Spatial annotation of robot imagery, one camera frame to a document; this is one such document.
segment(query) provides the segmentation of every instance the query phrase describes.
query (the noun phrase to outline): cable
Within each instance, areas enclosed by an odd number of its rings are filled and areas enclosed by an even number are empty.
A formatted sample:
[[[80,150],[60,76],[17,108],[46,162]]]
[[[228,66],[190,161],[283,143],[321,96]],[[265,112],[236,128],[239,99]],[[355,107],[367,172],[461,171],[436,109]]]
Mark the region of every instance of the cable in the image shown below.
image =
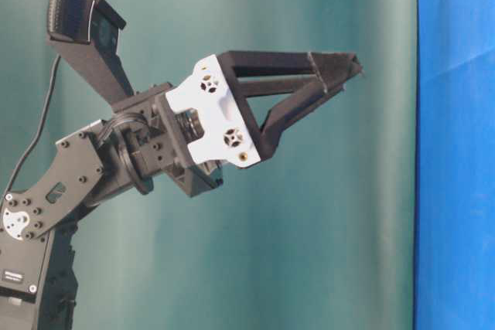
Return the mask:
[[[48,92],[46,92],[45,103],[43,105],[43,110],[41,111],[41,119],[39,120],[38,130],[36,131],[36,134],[32,139],[31,143],[29,144],[28,148],[24,151],[21,158],[17,161],[17,164],[15,165],[12,175],[10,176],[9,183],[7,183],[7,187],[5,187],[5,191],[3,192],[2,201],[5,200],[7,193],[9,193],[10,189],[14,185],[15,179],[17,178],[17,175],[19,174],[19,171],[21,170],[24,161],[28,158],[31,151],[36,147],[39,138],[41,137],[41,134],[43,132],[46,123],[46,115],[48,114],[48,109],[50,108],[50,101],[52,100],[53,89],[55,88],[56,71],[58,69],[59,62],[60,62],[60,55],[57,55],[55,57],[55,60],[53,61],[52,72],[49,78]]]
[[[110,137],[115,128],[127,124],[127,123],[139,123],[144,128],[148,128],[148,122],[142,114],[136,114],[134,112],[128,112],[124,114],[116,114],[112,119],[105,123],[103,128],[96,139],[96,147],[100,148],[106,140]]]

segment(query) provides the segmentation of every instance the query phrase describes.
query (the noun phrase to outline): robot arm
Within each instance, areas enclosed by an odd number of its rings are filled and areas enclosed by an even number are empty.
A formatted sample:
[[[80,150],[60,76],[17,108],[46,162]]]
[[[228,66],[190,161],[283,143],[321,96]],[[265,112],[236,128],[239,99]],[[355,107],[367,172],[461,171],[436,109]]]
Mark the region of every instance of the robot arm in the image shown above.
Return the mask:
[[[222,165],[248,168],[282,132],[361,71],[352,53],[227,52],[200,60],[178,87],[134,94],[117,45],[124,20],[105,0],[50,0],[48,43],[114,112],[56,142],[46,174],[0,206],[0,330],[71,328],[78,222],[166,173],[189,196],[223,184]],[[258,126],[249,97],[290,94]]]

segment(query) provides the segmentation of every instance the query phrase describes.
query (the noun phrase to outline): blue backdrop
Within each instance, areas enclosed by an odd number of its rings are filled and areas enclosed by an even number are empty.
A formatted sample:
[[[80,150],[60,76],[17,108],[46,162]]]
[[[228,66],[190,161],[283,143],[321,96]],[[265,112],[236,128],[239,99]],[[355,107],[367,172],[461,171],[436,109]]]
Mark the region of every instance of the blue backdrop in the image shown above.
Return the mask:
[[[418,0],[418,330],[495,326],[495,0]]]

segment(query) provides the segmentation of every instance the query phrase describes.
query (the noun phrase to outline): green fabric backdrop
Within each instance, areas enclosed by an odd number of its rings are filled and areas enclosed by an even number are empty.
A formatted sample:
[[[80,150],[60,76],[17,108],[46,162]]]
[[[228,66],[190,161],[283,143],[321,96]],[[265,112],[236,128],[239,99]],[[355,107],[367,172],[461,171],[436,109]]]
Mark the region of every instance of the green fabric backdrop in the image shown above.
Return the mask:
[[[47,87],[47,1],[0,0],[2,185]],[[128,22],[120,55],[137,90],[228,49],[354,51],[365,77],[288,130],[272,160],[226,168],[217,191],[188,199],[162,176],[84,220],[74,330],[411,328],[416,0],[108,1]],[[17,189],[55,139],[111,113],[61,65]]]

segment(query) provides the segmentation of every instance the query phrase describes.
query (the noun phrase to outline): hole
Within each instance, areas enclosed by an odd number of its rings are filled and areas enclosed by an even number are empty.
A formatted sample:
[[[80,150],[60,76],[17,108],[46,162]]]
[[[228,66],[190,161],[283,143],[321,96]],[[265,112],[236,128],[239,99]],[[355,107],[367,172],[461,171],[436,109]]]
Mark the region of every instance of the hole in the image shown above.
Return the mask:
[[[49,192],[48,195],[45,196],[46,201],[50,204],[54,204],[67,190],[66,186],[62,182],[58,182]]]

